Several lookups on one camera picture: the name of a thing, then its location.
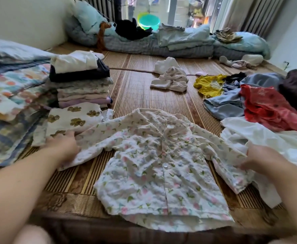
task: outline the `red clothing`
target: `red clothing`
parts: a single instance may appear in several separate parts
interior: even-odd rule
[[[297,131],[297,111],[273,87],[241,85],[245,97],[244,116],[249,122],[258,122],[274,132]]]

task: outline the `woven mat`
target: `woven mat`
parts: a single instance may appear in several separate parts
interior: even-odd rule
[[[62,54],[75,50],[65,48]],[[191,122],[219,135],[222,131],[219,121],[212,117],[203,107],[203,97],[193,87],[195,76],[189,76],[186,94],[169,90],[150,89],[151,80],[156,77],[152,73],[136,72],[133,70],[152,71],[154,64],[162,57],[146,55],[130,55],[106,52],[104,63],[111,68],[110,74],[114,84],[109,92],[114,100],[112,108],[115,117],[124,116],[136,108],[153,108],[167,111],[171,114],[183,114]],[[230,69],[218,62],[207,59],[177,59],[180,67],[187,74],[195,74],[204,70],[210,74],[233,74],[237,69]],[[260,66],[258,73],[273,72],[267,65]],[[37,149],[28,148],[21,158],[28,156]],[[93,184],[98,180],[107,161],[114,151],[104,151],[98,157],[77,167],[62,172],[55,172],[46,185],[35,209],[45,214],[56,212],[62,215],[76,214],[84,217],[120,218],[109,216],[93,191]],[[249,186],[239,195],[235,195],[225,182],[216,174],[209,163],[216,183],[221,188],[224,197],[236,221],[237,229],[273,232],[273,230],[293,229],[287,211],[278,206],[270,209],[261,200],[258,191]]]

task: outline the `yellow clothing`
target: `yellow clothing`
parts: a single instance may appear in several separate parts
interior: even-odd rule
[[[219,74],[216,76],[200,76],[196,79],[194,87],[198,89],[198,92],[204,94],[206,98],[216,97],[222,94],[224,83],[223,79],[226,75]]]

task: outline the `person's arm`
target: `person's arm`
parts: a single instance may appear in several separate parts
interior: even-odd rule
[[[242,168],[269,178],[297,227],[297,166],[269,147],[251,145]]]
[[[43,149],[0,169],[0,243],[12,243],[28,220],[46,183],[79,152],[74,132],[46,141]]]

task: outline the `person's hand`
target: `person's hand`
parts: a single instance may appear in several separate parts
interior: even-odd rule
[[[60,164],[69,163],[81,151],[81,148],[76,144],[74,135],[74,131],[67,131],[65,135],[58,134],[54,138],[48,137],[41,149],[47,149],[53,153],[53,156],[57,156]]]
[[[281,166],[282,163],[288,162],[276,150],[262,145],[249,144],[247,159],[241,164],[241,169],[251,169],[257,173],[266,175],[270,168]]]

